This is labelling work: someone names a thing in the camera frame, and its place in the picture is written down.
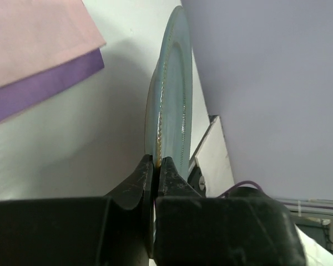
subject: purple napkin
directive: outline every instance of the purple napkin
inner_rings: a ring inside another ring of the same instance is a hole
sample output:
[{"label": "purple napkin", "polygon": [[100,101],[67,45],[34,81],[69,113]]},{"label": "purple napkin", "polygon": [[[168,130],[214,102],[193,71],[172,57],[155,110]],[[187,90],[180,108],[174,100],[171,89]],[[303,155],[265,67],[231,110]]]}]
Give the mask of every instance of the purple napkin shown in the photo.
[{"label": "purple napkin", "polygon": [[58,94],[104,68],[99,49],[0,88],[0,121]]}]

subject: pink napkin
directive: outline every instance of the pink napkin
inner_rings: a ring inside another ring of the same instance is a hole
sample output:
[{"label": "pink napkin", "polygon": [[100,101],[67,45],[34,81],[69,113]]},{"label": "pink napkin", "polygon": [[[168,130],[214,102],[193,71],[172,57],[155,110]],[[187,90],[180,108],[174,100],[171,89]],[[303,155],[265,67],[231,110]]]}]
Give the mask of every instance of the pink napkin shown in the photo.
[{"label": "pink napkin", "polygon": [[104,44],[81,0],[0,0],[0,87]]}]

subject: table surface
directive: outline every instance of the table surface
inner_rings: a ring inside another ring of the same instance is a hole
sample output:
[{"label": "table surface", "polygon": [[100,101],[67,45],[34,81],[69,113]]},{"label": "table surface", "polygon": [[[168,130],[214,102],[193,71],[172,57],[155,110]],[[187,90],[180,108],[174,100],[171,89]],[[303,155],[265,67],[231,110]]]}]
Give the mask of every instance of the table surface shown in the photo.
[{"label": "table surface", "polygon": [[[144,154],[144,113],[179,1],[85,0],[105,69],[0,125],[0,200],[103,195]],[[209,126],[194,63],[191,154]]]}]

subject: light blue plate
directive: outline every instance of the light blue plate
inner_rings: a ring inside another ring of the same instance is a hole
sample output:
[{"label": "light blue plate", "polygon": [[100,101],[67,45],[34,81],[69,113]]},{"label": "light blue plate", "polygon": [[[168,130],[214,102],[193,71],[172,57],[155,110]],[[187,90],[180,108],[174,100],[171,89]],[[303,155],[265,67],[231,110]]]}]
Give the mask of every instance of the light blue plate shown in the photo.
[{"label": "light blue plate", "polygon": [[154,167],[170,156],[185,180],[189,174],[192,116],[192,56],[189,26],[181,6],[166,25],[145,114],[145,153]]}]

